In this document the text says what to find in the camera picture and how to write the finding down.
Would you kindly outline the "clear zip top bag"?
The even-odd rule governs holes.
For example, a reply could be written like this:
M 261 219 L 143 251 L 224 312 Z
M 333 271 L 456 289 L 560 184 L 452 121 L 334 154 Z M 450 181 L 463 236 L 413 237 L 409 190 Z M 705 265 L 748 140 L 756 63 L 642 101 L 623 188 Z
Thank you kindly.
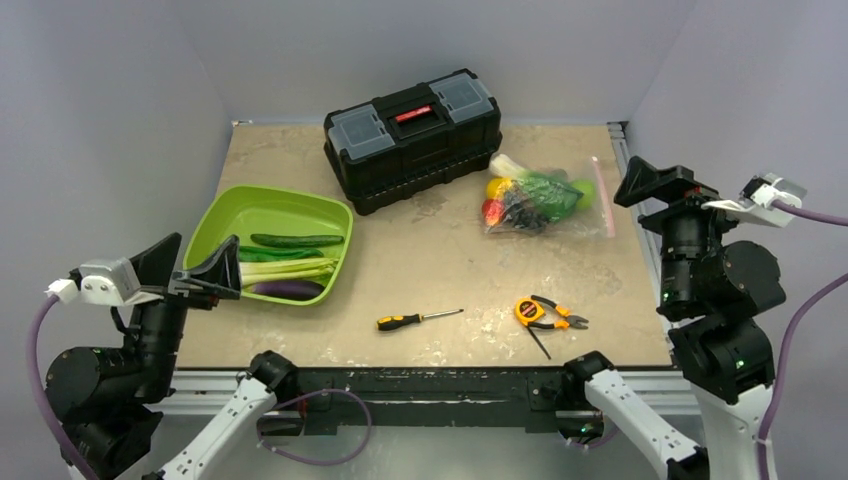
M 528 235 L 563 231 L 580 238 L 613 238 L 616 226 L 598 157 L 578 168 L 534 170 L 499 153 L 481 205 L 483 231 Z

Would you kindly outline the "green leafy vegetable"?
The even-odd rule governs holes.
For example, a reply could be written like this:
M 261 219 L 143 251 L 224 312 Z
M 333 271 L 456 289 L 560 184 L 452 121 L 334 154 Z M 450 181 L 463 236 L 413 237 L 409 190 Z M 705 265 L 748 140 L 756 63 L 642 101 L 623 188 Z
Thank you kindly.
M 564 220 L 577 210 L 576 202 L 581 194 L 567 178 L 531 172 L 514 179 L 514 183 L 532 206 L 552 222 Z

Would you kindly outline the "black grape bunch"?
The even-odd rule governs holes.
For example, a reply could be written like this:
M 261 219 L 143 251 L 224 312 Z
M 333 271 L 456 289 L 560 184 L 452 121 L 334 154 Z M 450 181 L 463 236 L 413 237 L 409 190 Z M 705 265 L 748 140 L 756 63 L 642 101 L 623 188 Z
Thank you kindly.
M 538 233 L 547 228 L 550 220 L 531 204 L 514 203 L 505 209 L 502 224 L 512 230 Z

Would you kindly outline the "white bok choy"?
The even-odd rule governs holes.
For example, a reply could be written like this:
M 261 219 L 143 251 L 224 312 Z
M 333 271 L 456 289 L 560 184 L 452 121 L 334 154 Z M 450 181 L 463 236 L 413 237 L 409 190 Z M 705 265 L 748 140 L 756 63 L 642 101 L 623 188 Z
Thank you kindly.
M 525 177 L 530 170 L 506 154 L 499 153 L 489 161 L 488 171 L 495 177 L 518 179 Z

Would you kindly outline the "yellow pear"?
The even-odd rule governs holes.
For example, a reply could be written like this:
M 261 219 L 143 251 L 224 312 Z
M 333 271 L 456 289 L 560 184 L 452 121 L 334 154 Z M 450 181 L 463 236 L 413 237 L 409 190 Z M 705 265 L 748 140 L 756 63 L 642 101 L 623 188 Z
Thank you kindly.
M 493 178 L 486 186 L 486 198 L 491 200 L 502 200 L 512 186 L 513 181 L 510 178 Z

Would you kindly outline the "green apple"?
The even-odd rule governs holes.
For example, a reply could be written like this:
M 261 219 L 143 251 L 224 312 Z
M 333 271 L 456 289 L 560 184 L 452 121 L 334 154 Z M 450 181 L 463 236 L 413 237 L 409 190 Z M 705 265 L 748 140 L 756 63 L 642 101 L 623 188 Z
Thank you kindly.
M 576 209 L 586 211 L 592 208 L 597 197 L 595 184 L 588 179 L 577 179 L 571 183 L 571 186 L 581 194 L 576 202 Z

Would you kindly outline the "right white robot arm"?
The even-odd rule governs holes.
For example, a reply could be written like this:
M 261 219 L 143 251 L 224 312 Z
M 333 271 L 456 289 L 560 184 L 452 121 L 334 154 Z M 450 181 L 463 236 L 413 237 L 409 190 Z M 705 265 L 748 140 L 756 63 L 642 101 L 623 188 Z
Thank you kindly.
M 664 208 L 639 222 L 661 238 L 658 312 L 671 323 L 672 352 L 699 405 L 705 440 L 674 429 L 597 351 L 565 364 L 561 402 L 600 411 L 661 479 L 773 479 L 764 426 L 776 368 L 755 319 L 786 299 L 778 261 L 751 241 L 723 243 L 737 220 L 715 207 L 718 192 L 690 169 L 632 157 L 614 200 L 631 207 L 652 198 Z

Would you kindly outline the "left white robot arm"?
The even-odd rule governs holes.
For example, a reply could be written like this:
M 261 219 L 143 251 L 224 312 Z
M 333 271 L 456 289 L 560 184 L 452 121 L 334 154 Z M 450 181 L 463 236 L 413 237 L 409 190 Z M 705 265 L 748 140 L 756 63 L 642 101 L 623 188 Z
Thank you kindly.
M 266 351 L 249 364 L 224 407 L 172 460 L 146 465 L 162 414 L 153 405 L 173 393 L 178 349 L 190 310 L 211 310 L 241 295 L 237 236 L 199 265 L 177 270 L 181 236 L 139 254 L 91 260 L 54 282 L 52 302 L 107 307 L 119 347 L 73 347 L 51 363 L 43 395 L 58 426 L 60 450 L 85 479 L 206 479 L 235 442 L 272 408 L 297 399 L 297 367 Z

